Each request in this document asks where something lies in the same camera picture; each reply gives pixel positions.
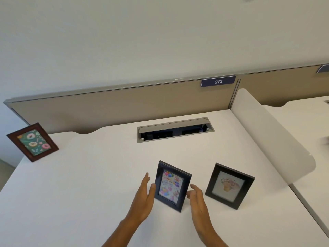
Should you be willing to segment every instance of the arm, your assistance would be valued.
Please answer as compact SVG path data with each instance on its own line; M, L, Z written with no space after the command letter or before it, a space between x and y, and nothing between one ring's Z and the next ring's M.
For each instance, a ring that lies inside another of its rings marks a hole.
M138 226L148 217L153 207L156 188L155 184L152 184L147 195L146 187L149 180L150 177L148 176L148 173L146 173L130 206L127 216L120 222L117 229L103 244L103 247L126 247Z
M187 192L187 198L190 199L193 224L201 241L206 247L228 247L212 226L201 189L193 184L191 188L194 190Z

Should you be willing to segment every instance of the photo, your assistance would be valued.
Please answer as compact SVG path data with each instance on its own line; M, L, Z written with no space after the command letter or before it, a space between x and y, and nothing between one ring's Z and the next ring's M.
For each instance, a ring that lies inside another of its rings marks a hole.
M244 180L220 171L212 193L230 202L234 202Z
M167 170L163 170L159 195L177 204L182 184L183 178Z
M33 156L51 149L50 145L36 129L23 133L22 135L17 136L17 138Z

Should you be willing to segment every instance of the hand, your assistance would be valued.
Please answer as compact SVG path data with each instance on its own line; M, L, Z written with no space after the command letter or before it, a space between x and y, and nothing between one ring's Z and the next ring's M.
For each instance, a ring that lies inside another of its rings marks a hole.
M194 184L191 188L194 190L187 192L187 198L190 199L193 224L201 241L206 246L227 246L212 226L201 189Z
M151 184L150 191L147 195L147 183L149 180L150 177L146 173L126 216L126 219L138 225L149 216L153 207L156 185Z

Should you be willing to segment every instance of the white desk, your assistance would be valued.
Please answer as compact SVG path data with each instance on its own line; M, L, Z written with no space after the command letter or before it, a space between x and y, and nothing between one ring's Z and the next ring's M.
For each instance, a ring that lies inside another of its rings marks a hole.
M207 116L215 132L137 143L138 126ZM206 190L216 162L256 179L239 210L205 196L230 246L329 246L329 239L230 110L51 135L60 150L24 158L0 193L1 246L101 246L144 176L163 160ZM203 246L189 200L181 213L158 200L129 246Z
M316 169L292 189L329 237L329 96L266 109L313 155Z

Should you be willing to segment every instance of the picture frame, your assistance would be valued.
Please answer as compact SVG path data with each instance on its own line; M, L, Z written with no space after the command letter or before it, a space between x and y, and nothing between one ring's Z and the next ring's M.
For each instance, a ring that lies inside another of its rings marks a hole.
M238 209L255 178L216 163L205 195Z
M160 160L154 198L181 212L191 177L191 174Z
M58 146L39 123L27 126L7 135L7 137L34 162L57 150Z

